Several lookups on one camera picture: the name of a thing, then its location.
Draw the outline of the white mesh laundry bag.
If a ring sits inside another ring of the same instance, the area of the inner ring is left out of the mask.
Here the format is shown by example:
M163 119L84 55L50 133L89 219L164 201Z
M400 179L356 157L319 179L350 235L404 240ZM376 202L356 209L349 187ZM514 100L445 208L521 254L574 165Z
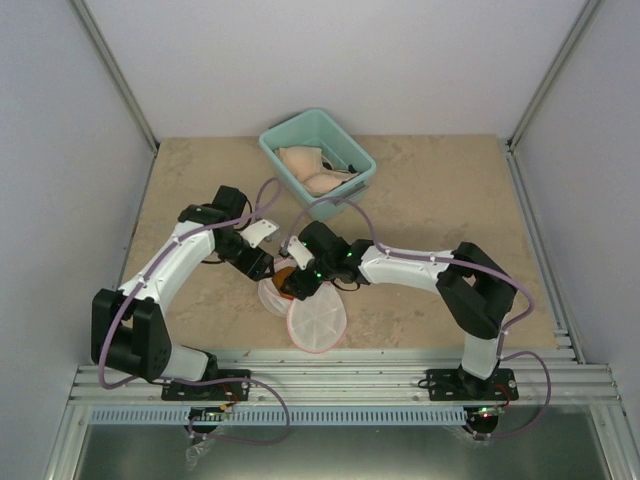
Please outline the white mesh laundry bag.
M291 341L304 352L327 352L346 332L346 310L337 289L330 283L323 283L305 300L281 296L271 278L258 282L257 293L267 311L286 320Z

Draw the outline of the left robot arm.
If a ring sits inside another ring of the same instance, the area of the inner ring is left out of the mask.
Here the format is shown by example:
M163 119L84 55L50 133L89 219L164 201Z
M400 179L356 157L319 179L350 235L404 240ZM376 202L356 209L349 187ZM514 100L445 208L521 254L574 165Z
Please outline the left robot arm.
M222 186L206 204L192 204L178 216L169 238L152 259L120 287L100 290L91 306L91 358L105 389L108 369L128 381L168 380L207 399L222 381L215 355L172 341L165 316L175 295L197 266L211 255L248 279L274 273L274 259L261 243L279 227L265 210L246 210L248 199Z

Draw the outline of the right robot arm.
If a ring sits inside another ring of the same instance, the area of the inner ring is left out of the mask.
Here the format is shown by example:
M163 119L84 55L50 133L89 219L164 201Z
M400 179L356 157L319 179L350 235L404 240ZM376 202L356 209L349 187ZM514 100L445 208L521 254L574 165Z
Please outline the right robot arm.
M298 300L337 281L356 287L400 285L438 295L465 333L460 365L444 385L474 400L494 389L500 331L516 288L477 245L462 242L442 252L393 250L373 239L349 243L314 221L299 236L283 240L280 252L296 262L281 291Z

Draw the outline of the orange mesh garment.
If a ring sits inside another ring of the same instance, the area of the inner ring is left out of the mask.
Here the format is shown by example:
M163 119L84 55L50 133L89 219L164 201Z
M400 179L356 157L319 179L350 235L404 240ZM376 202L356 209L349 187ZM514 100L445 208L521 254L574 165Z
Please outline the orange mesh garment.
M294 296L291 295L286 289L285 289L285 281L287 280L287 278L295 271L295 268L292 266L286 266L278 271L275 272L275 274L273 275L273 277L271 278L272 283L277 291L277 293L288 300L293 300Z

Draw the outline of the peach beige bra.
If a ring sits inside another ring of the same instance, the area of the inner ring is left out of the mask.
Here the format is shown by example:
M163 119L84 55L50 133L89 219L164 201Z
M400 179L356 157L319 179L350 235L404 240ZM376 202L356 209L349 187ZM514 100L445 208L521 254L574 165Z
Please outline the peach beige bra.
M324 196L358 176L335 167L319 147L282 147L276 156L313 197Z

